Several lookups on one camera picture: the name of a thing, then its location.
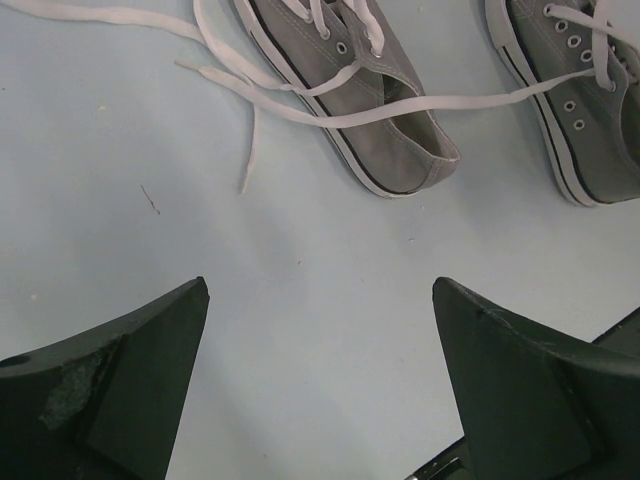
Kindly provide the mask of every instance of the white rubber sole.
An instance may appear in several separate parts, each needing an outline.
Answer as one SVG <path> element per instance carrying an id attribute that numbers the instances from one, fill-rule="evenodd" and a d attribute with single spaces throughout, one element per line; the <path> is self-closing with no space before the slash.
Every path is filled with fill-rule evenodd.
<path id="1" fill-rule="evenodd" d="M 249 33 L 249 36 L 255 41 L 258 45 L 259 49 L 262 51 L 264 56 L 269 60 L 271 65 L 278 71 L 278 73 L 291 85 L 295 85 L 296 87 L 306 88 L 306 85 L 298 77 L 296 72 L 291 68 L 289 62 L 282 56 L 278 47 L 271 41 L 267 32 L 262 28 L 260 21 L 258 20 L 256 13 L 251 6 L 249 0 L 233 0 L 236 10 L 238 11 L 238 15 L 240 15 L 240 19 L 244 25 L 244 28 Z M 309 110 L 318 117 L 326 117 L 327 113 L 325 112 L 322 105 L 314 98 L 314 97 L 303 97 L 298 96 L 309 108 Z M 353 172 L 356 178 L 372 193 L 382 198 L 404 198 L 415 195 L 417 192 L 407 193 L 407 194 L 399 194 L 392 193 L 384 190 L 380 186 L 378 186 L 364 169 L 360 166 L 360 163 L 354 156 L 351 148 L 345 141 L 344 137 L 340 133 L 339 130 L 335 129 L 324 129 L 327 136 L 334 144 L 336 150 L 340 153 L 346 164 L 349 166 L 349 169 Z"/>
<path id="2" fill-rule="evenodd" d="M 489 33 L 494 47 L 511 74 L 523 86 L 539 83 L 529 66 L 526 55 L 520 48 L 513 30 L 505 0 L 485 0 L 485 12 Z M 553 114 L 545 94 L 531 99 L 538 117 L 549 151 L 551 166 L 562 195 L 571 203 L 584 207 L 601 205 L 583 188 L 576 172 L 571 149 L 567 144 L 562 128 Z"/>

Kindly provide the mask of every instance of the shoelace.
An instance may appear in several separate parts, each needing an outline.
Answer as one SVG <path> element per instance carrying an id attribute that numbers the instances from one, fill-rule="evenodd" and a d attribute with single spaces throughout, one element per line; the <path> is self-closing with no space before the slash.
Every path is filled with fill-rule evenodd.
<path id="1" fill-rule="evenodd" d="M 295 15 L 307 23 L 313 22 L 318 34 L 330 35 L 322 13 L 323 0 L 311 0 L 307 9 L 299 0 L 281 0 Z M 204 17 L 203 0 L 194 0 L 193 8 L 197 25 L 192 25 L 184 20 L 174 18 L 161 13 L 149 12 L 124 7 L 90 8 L 48 3 L 40 0 L 0 0 L 0 5 L 5 5 L 19 12 L 36 17 L 52 20 L 69 21 L 95 21 L 118 25 L 139 25 L 157 28 L 175 35 L 189 38 L 207 46 L 211 53 L 231 73 L 210 66 L 198 66 L 188 62 L 176 61 L 176 64 L 194 70 L 208 80 L 232 90 L 254 105 L 254 127 L 252 135 L 252 147 L 249 162 L 247 164 L 242 192 L 247 188 L 251 172 L 255 166 L 255 152 L 257 149 L 257 125 L 260 121 L 260 110 L 267 110 L 281 118 L 312 125 L 316 127 L 341 129 L 366 125 L 389 118 L 406 115 L 425 110 L 479 110 L 499 107 L 522 102 L 527 98 L 547 92 L 556 86 L 578 77 L 595 76 L 598 85 L 607 90 L 614 90 L 615 84 L 608 74 L 609 44 L 608 37 L 615 38 L 638 52 L 640 49 L 635 42 L 615 30 L 608 24 L 613 0 L 599 0 L 594 9 L 593 16 L 569 7 L 548 4 L 545 7 L 545 15 L 568 22 L 582 25 L 593 30 L 592 57 L 593 68 L 579 71 L 560 77 L 540 82 L 530 87 L 516 90 L 512 93 L 463 96 L 463 95 L 438 95 L 424 96 L 399 100 L 372 110 L 358 112 L 338 117 L 316 117 L 305 111 L 288 107 L 272 100 L 256 87 L 266 90 L 293 91 L 302 96 L 318 96 L 339 88 L 348 82 L 361 68 L 356 60 L 353 64 L 341 69 L 335 77 L 311 89 L 297 87 L 282 83 L 272 75 L 262 71 L 257 66 L 242 57 L 238 52 L 226 43 L 216 38 Z M 371 42 L 372 54 L 380 57 L 384 49 L 384 34 L 380 24 L 375 19 L 366 0 L 342 0 L 342 2 L 355 12 L 360 21 L 366 27 L 367 36 Z"/>

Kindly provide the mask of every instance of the gray sneaker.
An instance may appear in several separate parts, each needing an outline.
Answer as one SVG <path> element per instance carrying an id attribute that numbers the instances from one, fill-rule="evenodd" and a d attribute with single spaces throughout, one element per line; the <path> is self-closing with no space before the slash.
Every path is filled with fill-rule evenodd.
<path id="1" fill-rule="evenodd" d="M 375 0 L 367 0 L 364 12 L 353 0 L 234 3 L 270 63 L 298 88 L 322 85 L 359 63 L 358 73 L 339 88 L 300 96 L 318 117 L 355 114 L 424 95 Z M 326 132 L 356 177 L 382 197 L 430 187 L 451 175 L 459 161 L 457 149 L 429 111 Z"/>
<path id="2" fill-rule="evenodd" d="M 595 63 L 596 79 L 576 78 L 533 97 L 565 197 L 585 206 L 640 197 L 640 59 L 608 26 L 609 6 L 595 0 L 485 0 L 485 5 L 493 43 L 523 85 Z M 599 49 L 592 46 L 596 21 L 609 34 L 601 35 Z"/>

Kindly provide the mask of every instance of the gray canvas fabric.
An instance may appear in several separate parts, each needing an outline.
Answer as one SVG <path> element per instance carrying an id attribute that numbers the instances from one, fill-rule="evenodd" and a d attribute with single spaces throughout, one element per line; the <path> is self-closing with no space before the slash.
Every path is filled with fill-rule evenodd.
<path id="1" fill-rule="evenodd" d="M 508 2 L 513 28 L 520 47 L 525 51 L 538 80 L 585 70 L 591 66 L 581 55 L 591 48 L 592 31 L 568 23 L 558 32 L 557 19 L 544 15 L 549 0 L 505 0 Z M 554 0 L 582 11 L 592 11 L 588 0 Z M 569 48 L 569 37 L 581 39 Z M 640 91 L 635 77 L 621 62 L 624 58 L 634 73 L 640 72 L 637 54 L 615 44 L 609 53 L 609 74 L 617 88 L 609 92 L 598 86 L 594 78 L 579 78 L 547 93 L 555 115 L 571 146 L 574 164 L 585 189 L 594 200 L 613 203 L 640 197 Z M 567 102 L 575 109 L 565 110 Z M 582 120 L 584 128 L 576 129 Z"/>
<path id="2" fill-rule="evenodd" d="M 308 7 L 308 0 L 302 2 Z M 381 58 L 371 53 L 365 27 L 340 0 L 323 4 L 331 37 L 323 40 L 314 25 L 305 23 L 281 0 L 251 0 L 273 43 L 307 86 L 320 85 L 360 59 L 364 68 L 345 85 L 321 95 L 331 116 L 369 110 L 394 100 L 423 95 L 420 80 L 375 0 L 367 0 L 385 35 Z M 347 52 L 338 51 L 338 42 Z M 410 194 L 447 178 L 459 153 L 430 112 L 420 112 L 370 125 L 344 129 L 362 169 L 380 188 Z"/>

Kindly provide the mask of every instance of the table surface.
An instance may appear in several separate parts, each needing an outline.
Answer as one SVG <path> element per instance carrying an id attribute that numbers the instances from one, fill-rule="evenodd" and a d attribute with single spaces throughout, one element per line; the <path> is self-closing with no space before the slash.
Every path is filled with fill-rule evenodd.
<path id="1" fill-rule="evenodd" d="M 429 94 L 516 88 L 482 0 L 380 4 Z M 189 0 L 119 5 L 193 21 Z M 228 0 L 207 9 L 265 65 Z M 639 17 L 617 3 L 640 40 Z M 566 203 L 529 103 L 439 113 L 462 164 L 396 201 L 367 193 L 322 131 L 265 115 L 241 196 L 251 107 L 176 59 L 213 63 L 164 32 L 0 7 L 0 357 L 204 276 L 169 479 L 400 479 L 447 447 L 462 430 L 438 276 L 587 340 L 640 304 L 640 202 Z"/>

